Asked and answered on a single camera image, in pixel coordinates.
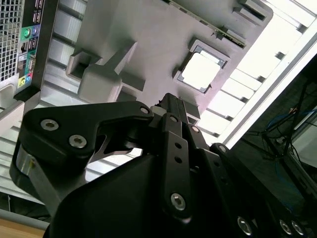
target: black cable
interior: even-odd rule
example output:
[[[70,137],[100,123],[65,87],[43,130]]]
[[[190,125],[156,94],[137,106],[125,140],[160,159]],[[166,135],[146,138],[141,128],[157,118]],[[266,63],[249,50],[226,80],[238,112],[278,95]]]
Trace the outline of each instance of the black cable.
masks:
[[[284,154],[287,153],[287,150],[288,150],[288,147],[290,145],[290,143],[292,142],[292,136],[293,136],[293,133],[294,133],[294,128],[296,126],[296,123],[297,123],[297,120],[298,120],[298,117],[300,115],[300,111],[301,111],[301,107],[302,107],[302,103],[304,101],[304,96],[305,96],[305,92],[307,90],[307,87],[309,85],[309,81],[307,81],[305,84],[304,84],[304,87],[302,89],[302,93],[301,93],[301,96],[300,96],[300,99],[299,99],[299,102],[298,102],[298,106],[297,106],[297,110],[294,114],[294,118],[293,118],[293,121],[292,121],[292,125],[289,129],[289,132],[288,132],[288,135],[286,136],[286,144],[285,144],[285,147],[284,147]]]
[[[317,127],[317,125],[315,125],[315,124],[312,124],[312,123],[310,123],[310,122],[304,122],[304,123],[306,123],[306,124],[309,124],[309,125],[313,125],[313,126],[316,126]]]
[[[301,158],[299,157],[299,154],[298,154],[296,148],[294,147],[293,143],[291,142],[290,145],[291,145],[291,147],[293,148],[293,150],[295,151],[299,163],[303,166],[302,161],[301,161]]]

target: blue cable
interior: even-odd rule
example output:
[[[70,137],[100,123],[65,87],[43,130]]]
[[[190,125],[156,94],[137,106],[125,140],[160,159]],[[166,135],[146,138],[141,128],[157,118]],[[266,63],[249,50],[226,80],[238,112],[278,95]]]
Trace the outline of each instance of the blue cable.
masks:
[[[311,111],[306,111],[306,112],[302,112],[301,115],[307,115],[309,113],[315,113],[317,112],[317,109],[314,109],[314,110],[311,110]],[[274,123],[276,122],[278,119],[283,119],[285,117],[287,117],[289,114],[284,114],[284,115],[280,115],[280,116],[277,116],[277,117],[274,117],[267,125],[267,129],[269,129],[269,127]]]

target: black metal bracket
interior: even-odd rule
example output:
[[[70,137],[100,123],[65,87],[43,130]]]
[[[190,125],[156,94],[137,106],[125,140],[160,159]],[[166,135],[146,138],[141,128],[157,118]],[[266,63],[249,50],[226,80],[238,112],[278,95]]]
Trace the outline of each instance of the black metal bracket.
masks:
[[[157,107],[164,113],[122,102],[25,115],[10,174],[46,204],[53,216],[48,237],[282,237],[281,221],[288,237],[303,237],[290,227],[293,221],[302,228],[296,218],[228,148],[209,149],[181,100],[167,94]],[[142,156],[86,183],[89,162],[134,147]]]

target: bolt hole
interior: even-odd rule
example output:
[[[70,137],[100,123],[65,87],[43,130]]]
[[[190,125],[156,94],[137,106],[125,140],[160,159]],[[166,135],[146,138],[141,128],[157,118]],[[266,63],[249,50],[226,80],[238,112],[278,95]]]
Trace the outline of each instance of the bolt hole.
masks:
[[[179,157],[175,157],[175,161],[176,161],[177,163],[179,163],[179,164],[181,164],[181,163],[183,162],[182,159],[179,158]]]
[[[176,146],[178,149],[181,149],[181,148],[182,148],[182,146],[181,146],[180,144],[178,144],[178,143],[175,143],[175,146]]]
[[[45,123],[45,125],[47,127],[49,127],[49,128],[54,128],[55,127],[55,125],[52,122],[47,122],[47,123]]]
[[[79,138],[75,138],[75,139],[74,139],[74,142],[75,142],[75,143],[78,143],[78,144],[81,144],[83,141],[82,141],[81,139],[79,139]]]
[[[220,179],[224,184],[228,184],[228,181],[224,178],[224,177],[221,177]]]

